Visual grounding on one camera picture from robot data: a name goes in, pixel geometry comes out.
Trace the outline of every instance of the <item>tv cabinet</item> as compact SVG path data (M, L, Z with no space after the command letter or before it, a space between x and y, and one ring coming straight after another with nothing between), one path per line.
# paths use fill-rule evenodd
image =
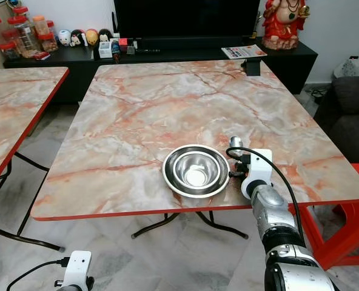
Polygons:
M317 53L299 43L292 50L269 50L261 44L261 38L249 40L249 45L256 44L267 53L262 60L270 67L281 82L292 94L299 94L317 58ZM162 50L157 54L121 55L120 64L137 64L144 62L177 62L177 61L208 61L227 59L220 48ZM86 91L101 65L114 64L112 59L94 60L90 47L63 47L52 53L44 61L34 59L18 59L4 62L4 67L68 67L70 73L57 94L55 103L73 103L82 101Z

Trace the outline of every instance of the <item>plush toy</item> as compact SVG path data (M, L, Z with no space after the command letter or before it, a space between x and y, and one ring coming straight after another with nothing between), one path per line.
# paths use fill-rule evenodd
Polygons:
M62 45L68 47L70 45L70 31L62 29L58 33L58 39Z
M99 31L100 42L109 41L112 38L112 33L107 29L101 29Z
M81 45L88 46L85 33L81 29L74 29L74 31L72 31L71 37L70 37L70 46L71 47L79 47Z
M95 29L88 29L86 33L88 44L95 45L98 42L99 36Z

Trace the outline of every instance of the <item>red plastic chair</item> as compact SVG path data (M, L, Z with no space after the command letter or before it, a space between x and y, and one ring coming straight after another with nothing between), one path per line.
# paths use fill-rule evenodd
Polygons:
M359 164L353 166L359 173ZM333 266L359 265L359 256L348 255L359 247L359 202L340 204L338 207L341 207L346 215L346 224L327 241L323 240L307 207L300 207L303 227L313 248L314 257L325 270Z

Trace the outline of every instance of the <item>marble table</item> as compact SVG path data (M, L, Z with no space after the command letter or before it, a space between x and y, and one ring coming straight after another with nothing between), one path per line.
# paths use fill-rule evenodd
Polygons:
M68 72L65 67L0 70L0 174Z
M161 165L174 148L204 144L221 153L238 135L273 151L297 201L359 201L359 175L282 83L261 63L242 61L101 66L37 197L40 221L250 207L238 181L206 199L165 184ZM290 200L273 174L277 190Z

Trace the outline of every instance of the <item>gray sofa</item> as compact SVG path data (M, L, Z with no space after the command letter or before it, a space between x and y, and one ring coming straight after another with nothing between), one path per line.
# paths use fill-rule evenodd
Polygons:
M314 120L349 162L359 162L359 77L334 80Z

